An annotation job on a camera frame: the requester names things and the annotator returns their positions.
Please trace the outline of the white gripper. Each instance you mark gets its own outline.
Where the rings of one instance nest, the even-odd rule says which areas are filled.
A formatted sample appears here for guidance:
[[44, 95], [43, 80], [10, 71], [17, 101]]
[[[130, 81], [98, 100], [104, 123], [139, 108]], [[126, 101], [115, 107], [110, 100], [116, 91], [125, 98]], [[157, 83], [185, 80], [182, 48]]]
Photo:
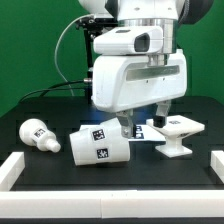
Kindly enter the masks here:
[[150, 60], [146, 55], [100, 56], [94, 64], [92, 100], [101, 111], [117, 112], [125, 138], [133, 134], [133, 111], [128, 109], [157, 103], [153, 125], [163, 128], [170, 100], [186, 92], [187, 66], [181, 49], [168, 56], [166, 65], [150, 65]]

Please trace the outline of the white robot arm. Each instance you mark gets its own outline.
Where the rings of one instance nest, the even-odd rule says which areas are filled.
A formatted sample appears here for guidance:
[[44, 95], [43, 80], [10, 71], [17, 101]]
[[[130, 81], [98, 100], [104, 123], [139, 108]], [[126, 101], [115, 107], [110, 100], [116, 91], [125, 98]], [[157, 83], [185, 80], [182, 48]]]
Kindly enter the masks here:
[[176, 29], [194, 24], [213, 0], [78, 0], [95, 19], [113, 19], [93, 41], [92, 99], [97, 109], [117, 114], [121, 133], [135, 134], [131, 111], [156, 104], [162, 127], [171, 101], [185, 94], [187, 65], [176, 45]]

